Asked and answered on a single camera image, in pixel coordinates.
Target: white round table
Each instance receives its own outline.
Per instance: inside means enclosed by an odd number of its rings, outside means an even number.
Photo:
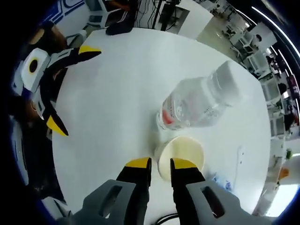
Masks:
[[[52,137],[56,174],[72,212],[97,187],[117,178],[128,161],[153,156],[159,142],[189,135],[204,147],[204,175],[217,172],[235,181],[234,194],[252,213],[270,152],[269,117],[259,82],[245,70],[249,98],[228,109],[213,127],[159,131],[156,112],[179,81],[208,76],[229,58],[186,37],[137,28],[116,36],[97,30],[84,45],[102,54],[69,68],[56,104],[69,136]],[[245,154],[237,170],[240,146]],[[145,224],[176,210],[171,184],[160,178],[154,160],[152,165]]]

